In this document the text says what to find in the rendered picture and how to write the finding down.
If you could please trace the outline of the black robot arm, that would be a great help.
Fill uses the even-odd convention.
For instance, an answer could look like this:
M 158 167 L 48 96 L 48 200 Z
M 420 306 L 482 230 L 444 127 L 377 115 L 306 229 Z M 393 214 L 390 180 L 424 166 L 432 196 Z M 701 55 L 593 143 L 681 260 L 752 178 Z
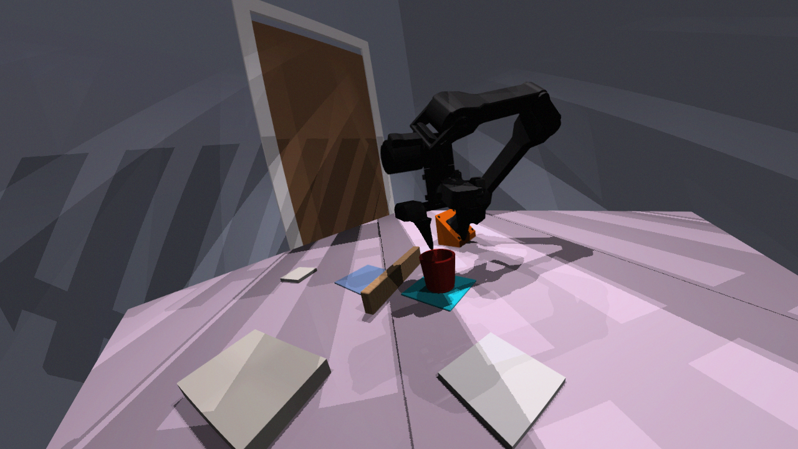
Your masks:
M 454 177 L 436 174 L 433 201 L 444 201 L 448 208 L 474 207 L 476 199 L 488 190 L 490 195 L 515 168 L 532 146 L 546 142 L 561 126 L 561 114 L 546 89 L 533 82 L 470 94 L 442 91 L 433 96 L 421 114 L 411 122 L 413 133 L 390 133 L 381 145 L 381 161 L 387 175 L 455 165 L 451 143 L 475 132 L 490 120 L 519 114 L 513 136 L 482 177 L 463 181 L 460 171 Z M 433 133 L 426 125 L 434 126 Z

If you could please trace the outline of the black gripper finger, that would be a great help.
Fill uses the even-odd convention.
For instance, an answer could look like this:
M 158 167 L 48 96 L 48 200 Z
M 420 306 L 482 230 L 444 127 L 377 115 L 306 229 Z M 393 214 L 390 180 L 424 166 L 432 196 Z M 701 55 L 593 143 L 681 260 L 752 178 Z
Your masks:
M 459 235 L 461 235 L 462 241 L 466 241 L 467 233 L 471 224 L 471 217 L 473 217 L 479 208 L 482 208 L 482 206 L 477 205 L 471 208 L 465 207 L 455 210 Z
M 431 227 L 430 227 L 431 217 L 422 219 L 421 221 L 411 221 L 411 222 L 413 222 L 416 225 L 416 227 L 421 232 L 421 235 L 423 236 L 424 240 L 427 242 L 428 247 L 430 247 L 430 249 L 433 250 L 434 249 L 433 238 L 431 237 Z

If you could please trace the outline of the white flat square panel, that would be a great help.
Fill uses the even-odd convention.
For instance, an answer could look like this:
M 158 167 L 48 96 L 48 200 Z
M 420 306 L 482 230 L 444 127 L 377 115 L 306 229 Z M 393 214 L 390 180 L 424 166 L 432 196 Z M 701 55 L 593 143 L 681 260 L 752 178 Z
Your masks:
M 526 437 L 566 382 L 491 332 L 437 374 L 509 449 Z

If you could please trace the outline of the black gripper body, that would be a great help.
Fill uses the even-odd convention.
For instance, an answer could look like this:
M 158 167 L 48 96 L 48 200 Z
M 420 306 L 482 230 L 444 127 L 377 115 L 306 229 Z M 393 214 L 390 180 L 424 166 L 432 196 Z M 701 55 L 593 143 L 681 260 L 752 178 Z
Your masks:
M 433 201 L 433 187 L 436 181 L 435 177 L 437 173 L 444 173 L 445 178 L 451 178 L 454 177 L 454 171 L 459 171 L 455 170 L 455 165 L 439 166 L 435 168 L 430 168 L 429 170 L 425 170 L 425 175 L 422 175 L 422 177 L 423 180 L 426 180 L 426 188 L 428 195 L 425 195 L 425 199 L 427 200 L 427 202 L 406 201 L 402 203 L 396 203 L 395 217 L 404 222 L 421 221 L 422 219 L 428 218 L 426 212 L 430 212 L 431 210 L 437 210 L 437 208 L 446 208 L 447 205 L 444 201 Z M 483 197 L 478 197 L 476 199 L 475 206 L 483 205 L 490 202 L 491 202 L 491 195 L 489 191 L 486 190 Z

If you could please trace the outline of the dark red cup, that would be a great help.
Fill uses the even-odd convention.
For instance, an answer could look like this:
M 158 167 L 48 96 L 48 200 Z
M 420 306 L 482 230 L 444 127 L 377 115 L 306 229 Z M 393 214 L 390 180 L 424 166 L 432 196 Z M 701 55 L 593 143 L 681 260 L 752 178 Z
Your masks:
M 455 253 L 446 248 L 436 248 L 424 252 L 419 257 L 430 292 L 449 292 L 455 286 Z

